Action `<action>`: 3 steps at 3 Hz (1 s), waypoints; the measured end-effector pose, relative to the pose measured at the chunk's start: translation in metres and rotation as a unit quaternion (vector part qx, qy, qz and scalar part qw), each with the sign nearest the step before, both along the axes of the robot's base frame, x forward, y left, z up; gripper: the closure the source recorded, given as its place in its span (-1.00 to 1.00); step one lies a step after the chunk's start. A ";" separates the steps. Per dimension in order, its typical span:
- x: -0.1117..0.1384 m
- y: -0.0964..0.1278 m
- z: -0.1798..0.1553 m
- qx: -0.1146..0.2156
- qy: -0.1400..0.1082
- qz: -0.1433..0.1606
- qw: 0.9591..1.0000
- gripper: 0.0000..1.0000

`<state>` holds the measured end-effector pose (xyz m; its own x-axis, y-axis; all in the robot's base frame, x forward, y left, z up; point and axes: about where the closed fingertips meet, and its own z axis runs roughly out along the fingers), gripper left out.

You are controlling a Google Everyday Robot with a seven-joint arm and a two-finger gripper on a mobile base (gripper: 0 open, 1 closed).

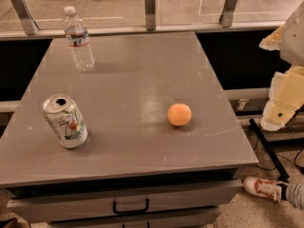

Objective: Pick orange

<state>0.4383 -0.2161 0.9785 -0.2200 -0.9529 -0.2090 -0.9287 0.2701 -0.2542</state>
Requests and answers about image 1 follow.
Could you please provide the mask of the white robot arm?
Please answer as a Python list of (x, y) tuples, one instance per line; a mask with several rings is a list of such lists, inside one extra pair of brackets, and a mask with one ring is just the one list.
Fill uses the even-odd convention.
[(280, 58), (291, 65), (284, 73), (275, 73), (260, 122), (263, 129), (277, 131), (304, 105), (304, 2), (259, 46), (278, 50)]

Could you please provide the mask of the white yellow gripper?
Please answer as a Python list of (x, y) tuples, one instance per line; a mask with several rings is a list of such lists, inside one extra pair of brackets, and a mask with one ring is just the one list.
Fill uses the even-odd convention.
[(277, 131), (304, 105), (304, 67), (291, 66), (285, 73), (276, 72), (260, 124), (267, 131)]

